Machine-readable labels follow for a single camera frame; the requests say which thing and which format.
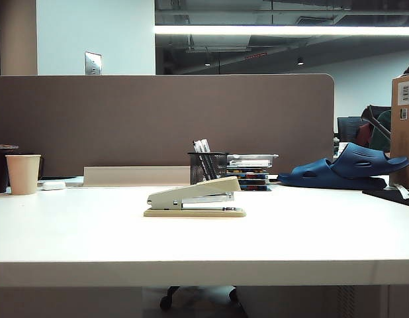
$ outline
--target fluorescent light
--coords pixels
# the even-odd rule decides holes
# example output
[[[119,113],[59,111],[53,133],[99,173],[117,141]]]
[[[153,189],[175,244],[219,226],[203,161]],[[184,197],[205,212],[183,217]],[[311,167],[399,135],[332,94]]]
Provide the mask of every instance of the fluorescent light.
[[[156,34],[409,36],[409,26],[156,25]]]

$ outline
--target sandal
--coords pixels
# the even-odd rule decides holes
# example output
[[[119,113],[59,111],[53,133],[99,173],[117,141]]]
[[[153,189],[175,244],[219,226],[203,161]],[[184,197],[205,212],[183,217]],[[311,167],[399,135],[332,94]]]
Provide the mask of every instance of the sandal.
[[[279,174],[278,180],[288,186],[320,187],[327,189],[382,190],[386,183],[381,178],[347,179],[331,169],[331,162],[319,159],[294,168],[291,174]]]
[[[344,178],[381,176],[409,165],[407,157],[389,158],[382,150],[368,149],[349,143],[331,169]]]

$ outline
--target black mesh pen holder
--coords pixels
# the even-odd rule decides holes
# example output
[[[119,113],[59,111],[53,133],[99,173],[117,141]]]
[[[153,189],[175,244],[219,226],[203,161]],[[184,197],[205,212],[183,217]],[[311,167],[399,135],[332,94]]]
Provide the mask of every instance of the black mesh pen holder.
[[[190,184],[226,176],[227,152],[188,152]]]

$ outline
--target eraser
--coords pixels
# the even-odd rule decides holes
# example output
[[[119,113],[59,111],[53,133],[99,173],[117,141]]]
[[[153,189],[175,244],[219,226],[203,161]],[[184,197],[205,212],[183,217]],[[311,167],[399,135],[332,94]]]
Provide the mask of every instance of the eraser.
[[[43,183],[43,190],[61,190],[65,188],[66,184],[63,181],[47,181]]]

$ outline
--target chair wheel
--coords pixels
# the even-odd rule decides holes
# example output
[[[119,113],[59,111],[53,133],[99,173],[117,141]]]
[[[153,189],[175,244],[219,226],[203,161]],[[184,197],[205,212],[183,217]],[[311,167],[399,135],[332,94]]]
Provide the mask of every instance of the chair wheel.
[[[160,309],[162,309],[163,311],[167,311],[171,309],[172,306],[172,297],[162,297],[162,299],[160,300]]]
[[[232,291],[230,291],[230,299],[233,303],[237,303],[238,302],[238,297],[237,297],[237,289],[234,288]]]

